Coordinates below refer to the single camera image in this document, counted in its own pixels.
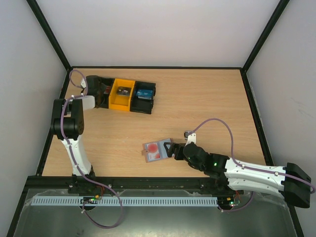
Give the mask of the white red holder card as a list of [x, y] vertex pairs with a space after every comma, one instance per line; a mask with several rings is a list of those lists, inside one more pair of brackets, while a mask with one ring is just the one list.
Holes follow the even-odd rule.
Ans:
[[104, 94], [110, 94], [112, 87], [111, 86], [106, 86], [106, 89], [104, 91]]

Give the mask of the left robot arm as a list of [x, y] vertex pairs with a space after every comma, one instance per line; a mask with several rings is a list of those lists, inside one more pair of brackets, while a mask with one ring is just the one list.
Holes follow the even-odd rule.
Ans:
[[112, 84], [112, 79], [90, 75], [81, 80], [83, 92], [80, 95], [73, 95], [67, 100], [55, 99], [53, 102], [50, 132], [65, 146], [75, 176], [93, 173], [82, 140], [84, 111], [107, 108]]

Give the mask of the blue VIP card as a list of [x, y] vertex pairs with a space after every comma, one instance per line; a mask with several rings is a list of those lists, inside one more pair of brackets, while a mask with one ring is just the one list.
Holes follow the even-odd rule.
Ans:
[[151, 100], [153, 96], [153, 90], [138, 89], [136, 91], [136, 97], [139, 99]]

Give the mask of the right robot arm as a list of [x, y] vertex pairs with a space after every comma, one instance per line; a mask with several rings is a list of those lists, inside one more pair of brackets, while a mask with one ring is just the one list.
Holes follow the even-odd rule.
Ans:
[[220, 193], [230, 189], [264, 193], [282, 198], [295, 207], [310, 207], [311, 178], [294, 163], [286, 166], [243, 163], [229, 156], [208, 153], [194, 142], [165, 142], [163, 146], [168, 157], [184, 160], [191, 168], [216, 180], [215, 187]]

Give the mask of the black stripe back card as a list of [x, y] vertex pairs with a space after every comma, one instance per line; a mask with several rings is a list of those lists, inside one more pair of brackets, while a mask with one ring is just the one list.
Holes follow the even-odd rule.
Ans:
[[117, 89], [117, 95], [129, 96], [131, 93], [131, 87], [119, 86]]

